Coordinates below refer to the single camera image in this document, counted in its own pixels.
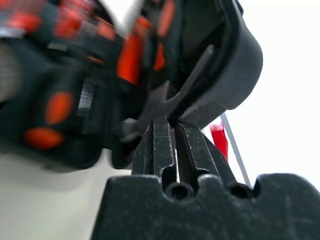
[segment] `white background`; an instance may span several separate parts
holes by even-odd
[[[119,3],[118,13],[128,4],[106,1]],[[320,3],[240,2],[264,54],[253,93],[227,113],[250,180],[262,173],[296,173],[320,189]],[[89,240],[107,178],[129,174],[110,168],[107,158],[104,152],[91,169],[58,174],[14,153],[2,155],[0,239]]]

